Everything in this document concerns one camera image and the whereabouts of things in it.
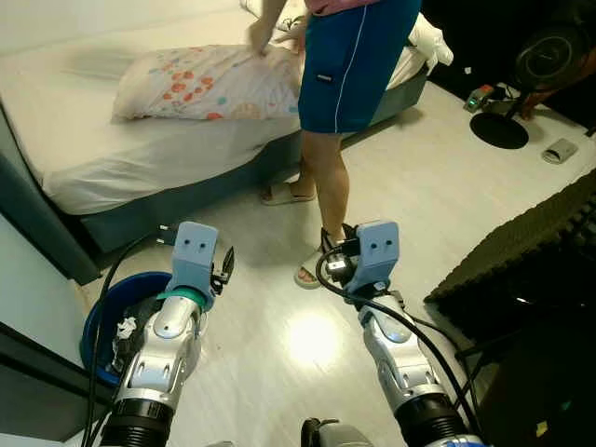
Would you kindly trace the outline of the black egg-crate foam mat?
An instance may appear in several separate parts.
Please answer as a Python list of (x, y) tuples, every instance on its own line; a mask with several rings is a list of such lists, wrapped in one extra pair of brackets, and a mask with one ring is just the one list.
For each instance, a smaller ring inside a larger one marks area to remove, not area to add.
[(494, 228), (452, 269), (423, 303), (469, 340), (497, 339), (544, 310), (516, 286), (550, 251), (581, 238), (593, 212), (596, 171), (588, 171), (561, 191), (546, 197)]

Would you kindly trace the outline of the grey-blue bed frame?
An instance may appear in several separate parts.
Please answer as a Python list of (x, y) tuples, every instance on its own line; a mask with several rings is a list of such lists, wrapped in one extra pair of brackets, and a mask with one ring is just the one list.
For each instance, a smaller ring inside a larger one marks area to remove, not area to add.
[(234, 193), (297, 170), (297, 119), (119, 119), (114, 86), (0, 78), (0, 216), (68, 279)]

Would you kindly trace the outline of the person in black clothes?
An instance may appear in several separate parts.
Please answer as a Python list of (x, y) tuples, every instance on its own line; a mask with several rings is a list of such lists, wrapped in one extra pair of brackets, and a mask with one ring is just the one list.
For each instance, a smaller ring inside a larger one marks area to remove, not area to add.
[(577, 71), (575, 71), (574, 75), (572, 75), (570, 78), (559, 81), (554, 87), (540, 89), (536, 92), (525, 95), (525, 101), (521, 106), (519, 116), (523, 120), (532, 119), (535, 108), (539, 106), (541, 102), (547, 101), (550, 95), (554, 95), (555, 93), (559, 92), (559, 90), (566, 89), (567, 87), (571, 87), (575, 84), (578, 84), (578, 82), (583, 81), (585, 77), (595, 72), (595, 68), (595, 52), (592, 50), (578, 61)]

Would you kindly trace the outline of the dark grey furniture ledge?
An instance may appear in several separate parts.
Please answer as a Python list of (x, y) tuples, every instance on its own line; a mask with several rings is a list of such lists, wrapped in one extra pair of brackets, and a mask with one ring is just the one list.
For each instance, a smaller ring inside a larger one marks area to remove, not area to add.
[(87, 422), (87, 372), (0, 322), (0, 433), (67, 441)]

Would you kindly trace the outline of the pink orange patterned pillow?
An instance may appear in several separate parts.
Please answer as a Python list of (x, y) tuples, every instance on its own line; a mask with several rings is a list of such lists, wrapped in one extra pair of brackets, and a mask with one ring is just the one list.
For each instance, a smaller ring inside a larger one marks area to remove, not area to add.
[(161, 48), (132, 60), (114, 101), (119, 119), (289, 119), (299, 114), (301, 61), (284, 47)]

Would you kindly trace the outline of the bare person hand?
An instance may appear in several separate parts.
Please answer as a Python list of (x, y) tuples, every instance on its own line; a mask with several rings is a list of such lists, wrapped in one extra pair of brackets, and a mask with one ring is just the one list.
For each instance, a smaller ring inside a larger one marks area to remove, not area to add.
[(251, 54), (261, 55), (265, 52), (265, 47), (272, 41), (274, 32), (274, 22), (257, 19), (246, 30), (246, 47)]

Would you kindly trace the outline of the black standing fan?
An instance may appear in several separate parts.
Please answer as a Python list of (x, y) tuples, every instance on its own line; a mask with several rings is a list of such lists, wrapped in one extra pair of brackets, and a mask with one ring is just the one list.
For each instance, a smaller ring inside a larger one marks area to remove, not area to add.
[(588, 34), (579, 25), (551, 24), (531, 34), (512, 61), (512, 86), (518, 97), (503, 114), (481, 112), (472, 116), (474, 136), (502, 149), (521, 149), (529, 135), (518, 116), (533, 95), (569, 87), (582, 78), (592, 51)]

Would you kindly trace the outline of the grey power strip green light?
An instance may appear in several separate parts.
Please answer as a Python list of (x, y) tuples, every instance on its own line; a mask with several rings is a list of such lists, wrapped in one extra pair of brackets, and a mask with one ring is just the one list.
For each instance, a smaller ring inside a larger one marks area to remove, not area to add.
[(488, 102), (493, 97), (495, 88), (493, 85), (481, 85), (473, 89), (465, 98), (464, 108), (469, 114), (476, 114), (484, 110)]

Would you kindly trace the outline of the crumpled dark cloth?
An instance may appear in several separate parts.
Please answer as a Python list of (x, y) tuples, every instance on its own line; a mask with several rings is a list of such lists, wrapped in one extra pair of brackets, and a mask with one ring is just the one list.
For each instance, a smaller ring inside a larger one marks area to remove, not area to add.
[(137, 317), (124, 317), (115, 325), (112, 336), (112, 354), (114, 357), (108, 363), (108, 371), (116, 378), (122, 376), (127, 370), (128, 363), (132, 361), (140, 349), (143, 341), (143, 329)]

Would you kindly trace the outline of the grey slipper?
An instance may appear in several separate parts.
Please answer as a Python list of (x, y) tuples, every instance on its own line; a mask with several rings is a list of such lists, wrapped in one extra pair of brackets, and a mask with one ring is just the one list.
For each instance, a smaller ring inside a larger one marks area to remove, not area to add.
[(548, 148), (542, 150), (542, 160), (548, 162), (550, 165), (562, 165), (572, 156), (578, 153), (579, 146), (567, 138), (559, 138), (558, 141), (553, 142)]

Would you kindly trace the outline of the black furniture top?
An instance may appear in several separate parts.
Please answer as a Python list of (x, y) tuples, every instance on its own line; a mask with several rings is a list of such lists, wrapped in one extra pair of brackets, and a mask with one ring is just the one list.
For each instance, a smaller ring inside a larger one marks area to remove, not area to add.
[(593, 268), (538, 252), (460, 291), (461, 327), (497, 362), (480, 407), (491, 446), (596, 447)]

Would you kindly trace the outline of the person in blue shorts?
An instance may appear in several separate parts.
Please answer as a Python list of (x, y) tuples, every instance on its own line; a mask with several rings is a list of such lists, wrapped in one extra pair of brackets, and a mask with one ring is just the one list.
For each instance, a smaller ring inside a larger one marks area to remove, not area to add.
[(304, 56), (299, 87), (301, 162), (292, 187), (316, 195), (322, 229), (346, 240), (350, 182), (344, 137), (366, 130), (391, 80), (422, 0), (304, 0), (305, 16), (271, 43)]

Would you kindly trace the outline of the blue plastic basin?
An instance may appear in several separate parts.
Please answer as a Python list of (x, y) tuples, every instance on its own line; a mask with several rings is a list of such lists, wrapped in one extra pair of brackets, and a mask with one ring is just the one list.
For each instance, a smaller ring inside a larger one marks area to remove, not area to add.
[(123, 376), (116, 378), (108, 371), (108, 363), (114, 357), (111, 342), (116, 323), (124, 317), (137, 317), (144, 340), (145, 325), (161, 309), (162, 301), (158, 295), (166, 289), (170, 278), (170, 273), (161, 271), (132, 274), (111, 285), (101, 309), (89, 312), (78, 353), (86, 369), (94, 369), (106, 386), (115, 387)]

